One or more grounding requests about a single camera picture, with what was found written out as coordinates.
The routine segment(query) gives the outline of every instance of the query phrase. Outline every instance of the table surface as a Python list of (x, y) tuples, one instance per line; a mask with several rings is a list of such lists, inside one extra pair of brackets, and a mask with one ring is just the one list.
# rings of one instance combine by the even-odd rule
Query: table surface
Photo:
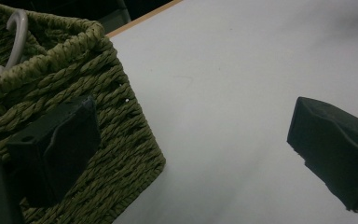
[(167, 159), (115, 223), (358, 223), (286, 143), (298, 96), (358, 117), (358, 0), (188, 0), (111, 40)]

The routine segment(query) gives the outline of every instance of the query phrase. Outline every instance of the white table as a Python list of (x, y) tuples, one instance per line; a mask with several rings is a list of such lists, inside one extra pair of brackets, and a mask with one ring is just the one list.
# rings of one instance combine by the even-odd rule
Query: white table
[(358, 0), (187, 0), (111, 40), (167, 158), (115, 223), (358, 224), (286, 143), (298, 96), (358, 117)]

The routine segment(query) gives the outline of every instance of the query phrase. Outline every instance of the brown edge trim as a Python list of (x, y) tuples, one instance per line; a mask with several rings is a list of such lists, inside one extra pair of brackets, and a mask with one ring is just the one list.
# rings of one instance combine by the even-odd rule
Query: brown edge trim
[(115, 35), (118, 35), (120, 34), (121, 32), (125, 31), (125, 30), (128, 30), (130, 29), (132, 26), (136, 25), (136, 24), (139, 24), (141, 23), (142, 21), (145, 21), (157, 14), (159, 14), (160, 12), (164, 11), (165, 9), (169, 8), (169, 7), (173, 7), (174, 5), (182, 2), (183, 0), (172, 0), (171, 2), (165, 4), (164, 6), (162, 7), (158, 7), (156, 9), (154, 9), (153, 11), (147, 13), (147, 14), (144, 14), (142, 17), (136, 19), (135, 21), (130, 21), (129, 23), (117, 28), (116, 30), (110, 32), (109, 34), (107, 34), (106, 36), (111, 38)]

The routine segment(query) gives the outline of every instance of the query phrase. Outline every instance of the basket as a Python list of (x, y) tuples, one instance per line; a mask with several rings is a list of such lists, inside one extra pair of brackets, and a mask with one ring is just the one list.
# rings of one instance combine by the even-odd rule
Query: basket
[[(14, 35), (14, 8), (0, 5), (0, 64)], [(26, 223), (112, 223), (161, 173), (165, 159), (131, 89), (117, 51), (96, 21), (27, 12), (28, 58), (0, 75), (0, 158), (7, 140), (57, 105), (90, 94), (102, 142), (86, 171), (50, 208), (21, 202)]]

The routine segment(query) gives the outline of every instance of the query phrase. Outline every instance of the white plastic handle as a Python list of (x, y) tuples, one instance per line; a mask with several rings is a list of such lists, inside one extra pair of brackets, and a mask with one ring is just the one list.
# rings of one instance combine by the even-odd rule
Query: white plastic handle
[(24, 50), (28, 32), (28, 17), (23, 9), (16, 10), (13, 14), (11, 14), (7, 21), (7, 29), (9, 31), (13, 31), (15, 28), (16, 37), (14, 39), (14, 46), (10, 53), (6, 67), (0, 65), (0, 74), (21, 61), (22, 51)]

